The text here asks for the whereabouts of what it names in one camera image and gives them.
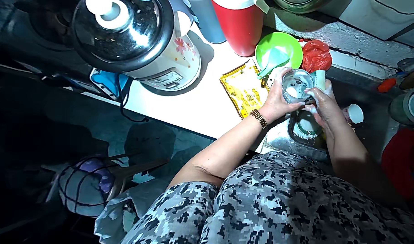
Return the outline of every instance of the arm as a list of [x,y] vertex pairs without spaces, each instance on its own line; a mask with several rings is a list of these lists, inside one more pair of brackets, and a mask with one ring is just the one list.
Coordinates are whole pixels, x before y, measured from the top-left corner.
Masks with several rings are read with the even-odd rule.
[[[259,109],[268,124],[304,105],[288,104],[282,97],[282,77],[290,70],[272,71],[271,77],[275,77],[275,80],[264,106]],[[236,169],[261,130],[260,123],[249,115],[190,159],[175,175],[168,188],[186,181],[206,181],[220,187],[224,179]]]
[[330,81],[326,81],[325,93],[318,88],[312,88],[307,93],[315,98],[317,106],[307,106],[305,110],[314,114],[326,133],[335,174],[382,205],[406,209],[404,199],[346,122],[335,101]]

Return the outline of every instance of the red thermos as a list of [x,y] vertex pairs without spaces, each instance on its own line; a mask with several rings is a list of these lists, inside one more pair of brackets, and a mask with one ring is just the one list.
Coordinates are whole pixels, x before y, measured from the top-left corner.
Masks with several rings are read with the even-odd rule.
[[223,34],[231,48],[239,56],[252,56],[261,37],[264,12],[267,13],[269,10],[267,4],[262,0],[212,2]]

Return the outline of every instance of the wristwatch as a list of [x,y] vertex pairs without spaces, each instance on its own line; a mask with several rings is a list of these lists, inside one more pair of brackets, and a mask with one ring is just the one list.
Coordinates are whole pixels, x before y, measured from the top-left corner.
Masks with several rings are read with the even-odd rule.
[[264,128],[267,127],[267,122],[264,119],[264,117],[258,112],[258,109],[252,110],[249,114],[252,115],[253,117],[255,117],[255,119],[257,119],[258,122],[260,122],[261,128],[264,129]]

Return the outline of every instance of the white cup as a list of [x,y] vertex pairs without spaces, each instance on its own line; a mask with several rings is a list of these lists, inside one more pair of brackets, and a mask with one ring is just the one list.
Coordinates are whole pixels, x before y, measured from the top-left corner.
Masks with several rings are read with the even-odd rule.
[[350,104],[347,108],[342,110],[345,119],[350,124],[358,124],[363,122],[362,109],[357,104]]

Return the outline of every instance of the camouflage shirt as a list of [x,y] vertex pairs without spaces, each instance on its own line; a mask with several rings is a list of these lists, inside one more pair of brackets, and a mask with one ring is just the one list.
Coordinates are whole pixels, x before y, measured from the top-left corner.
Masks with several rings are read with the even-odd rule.
[[238,167],[220,189],[178,184],[122,243],[414,243],[412,214],[378,205],[317,165],[276,151]]

